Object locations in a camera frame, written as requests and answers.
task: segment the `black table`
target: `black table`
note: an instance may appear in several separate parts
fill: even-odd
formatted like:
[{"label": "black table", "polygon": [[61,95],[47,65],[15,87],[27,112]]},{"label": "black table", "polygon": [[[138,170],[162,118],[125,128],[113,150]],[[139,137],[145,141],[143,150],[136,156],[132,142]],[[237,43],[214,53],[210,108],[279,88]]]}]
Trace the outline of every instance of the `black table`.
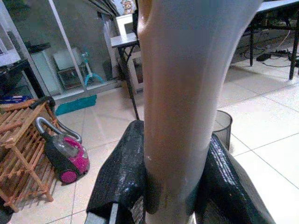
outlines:
[{"label": "black table", "polygon": [[5,76],[5,75],[14,75],[17,74],[19,72],[24,71],[26,77],[28,78],[32,88],[34,89],[34,91],[36,92],[36,95],[38,98],[44,97],[45,94],[41,88],[41,86],[39,85],[32,69],[31,66],[28,62],[28,60],[20,60],[17,61],[14,64],[11,64],[9,66],[3,66],[0,68],[0,76]]},{"label": "black table", "polygon": [[[298,11],[297,23],[296,26],[273,26],[273,25],[261,25],[259,24],[259,19],[261,16],[278,10],[288,10],[296,9]],[[254,48],[254,33],[256,29],[277,29],[277,30],[295,30],[295,37],[293,43],[293,52],[291,58],[291,68],[289,79],[293,79],[294,68],[296,63],[296,54],[299,41],[299,0],[279,0],[279,1],[270,1],[263,2],[260,8],[258,9],[254,19],[252,20],[249,29],[250,29],[250,65],[253,65],[253,48]]]},{"label": "black table", "polygon": [[[127,34],[127,39],[124,39],[121,36],[112,37],[111,45],[112,45],[112,48],[118,49],[118,52],[121,56],[121,63],[124,65],[123,72],[124,72],[124,76],[125,76],[125,79],[126,79],[126,82],[128,85],[128,90],[129,90],[130,98],[132,100],[132,104],[134,107],[135,116],[136,116],[136,119],[139,120],[135,97],[133,94],[133,89],[132,89],[132,85],[131,85],[131,81],[130,81],[129,70],[128,70],[128,66],[127,66],[134,47],[139,46],[139,41],[138,41],[135,33],[130,33],[130,34]],[[126,48],[130,48],[129,53],[127,53],[125,51]]]}]

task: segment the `vacuum cleaner handle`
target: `vacuum cleaner handle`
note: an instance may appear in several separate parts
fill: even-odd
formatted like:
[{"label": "vacuum cleaner handle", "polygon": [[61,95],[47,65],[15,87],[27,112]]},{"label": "vacuum cleaner handle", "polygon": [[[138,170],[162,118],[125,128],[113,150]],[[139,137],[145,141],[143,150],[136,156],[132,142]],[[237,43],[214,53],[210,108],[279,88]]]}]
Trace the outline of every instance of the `vacuum cleaner handle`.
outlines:
[{"label": "vacuum cleaner handle", "polygon": [[52,131],[56,132],[57,134],[64,134],[62,131],[60,131],[58,128],[56,128],[55,126],[53,126],[53,124],[51,124],[47,119],[43,118],[43,117],[37,117],[36,118],[36,128],[38,130],[38,132],[42,135],[43,138],[45,138],[46,140],[49,140],[52,138],[51,135],[49,135],[49,133],[47,133],[44,128],[43,125],[46,125],[47,127],[49,127]]},{"label": "vacuum cleaner handle", "polygon": [[79,135],[77,132],[69,129],[67,126],[65,126],[63,123],[61,123],[61,121],[56,117],[56,115],[55,115],[55,100],[53,99],[53,97],[49,97],[49,96],[42,97],[42,98],[38,99],[36,102],[34,102],[33,104],[31,104],[29,106],[29,108],[33,110],[38,105],[43,104],[46,101],[48,102],[53,115],[57,119],[59,126],[65,131],[64,134],[70,135],[71,137],[75,138],[76,141],[78,141],[79,143],[82,143],[81,135]]},{"label": "vacuum cleaner handle", "polygon": [[36,102],[34,102],[33,104],[31,104],[29,106],[29,108],[31,110],[35,109],[38,105],[43,104],[44,102],[48,102],[49,107],[51,109],[51,111],[53,112],[53,114],[55,115],[55,100],[53,99],[53,97],[49,97],[49,96],[45,96],[42,97],[40,99],[38,99]]}]

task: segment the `wastebasket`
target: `wastebasket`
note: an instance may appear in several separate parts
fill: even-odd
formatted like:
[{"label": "wastebasket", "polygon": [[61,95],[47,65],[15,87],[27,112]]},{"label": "wastebasket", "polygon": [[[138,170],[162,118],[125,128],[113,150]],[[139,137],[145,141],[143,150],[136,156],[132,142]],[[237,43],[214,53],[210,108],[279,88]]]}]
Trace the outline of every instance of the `wastebasket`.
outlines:
[{"label": "wastebasket", "polygon": [[228,113],[217,110],[213,133],[217,135],[227,150],[229,150],[230,145],[230,131],[232,123],[233,118]]}]

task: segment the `tiled floor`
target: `tiled floor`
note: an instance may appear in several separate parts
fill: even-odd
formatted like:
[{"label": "tiled floor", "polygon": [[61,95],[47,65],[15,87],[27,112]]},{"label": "tiled floor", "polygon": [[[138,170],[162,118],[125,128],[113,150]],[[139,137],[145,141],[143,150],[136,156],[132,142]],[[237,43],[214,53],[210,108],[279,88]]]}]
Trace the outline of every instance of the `tiled floor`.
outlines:
[{"label": "tiled floor", "polygon": [[[283,59],[269,63],[285,65]],[[234,119],[231,152],[248,172],[277,224],[299,223],[299,79],[288,68],[244,61],[231,66],[219,108]],[[143,118],[143,96],[136,96]],[[54,201],[27,203],[11,224],[82,224],[99,168],[134,112],[122,89],[102,93],[93,107],[60,116],[83,135],[91,169],[74,184],[53,188]]]}]

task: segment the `electrical cable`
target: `electrical cable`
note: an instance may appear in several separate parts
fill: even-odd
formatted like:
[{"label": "electrical cable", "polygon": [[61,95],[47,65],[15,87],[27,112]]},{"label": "electrical cable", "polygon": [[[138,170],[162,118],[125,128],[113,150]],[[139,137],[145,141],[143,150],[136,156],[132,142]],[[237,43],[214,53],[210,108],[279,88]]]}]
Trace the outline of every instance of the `electrical cable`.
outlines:
[{"label": "electrical cable", "polygon": [[283,41],[276,47],[276,49],[278,49],[284,42],[285,42],[285,40],[288,38],[288,36],[290,35],[290,30],[289,30],[289,32],[288,32],[288,34],[285,36],[285,38],[283,39]]},{"label": "electrical cable", "polygon": [[266,65],[266,66],[269,66],[269,67],[274,67],[274,68],[286,68],[286,67],[290,67],[290,65],[285,65],[285,66],[275,66],[275,65],[269,65],[269,64],[266,64],[264,62],[260,62],[262,63],[263,65]]}]

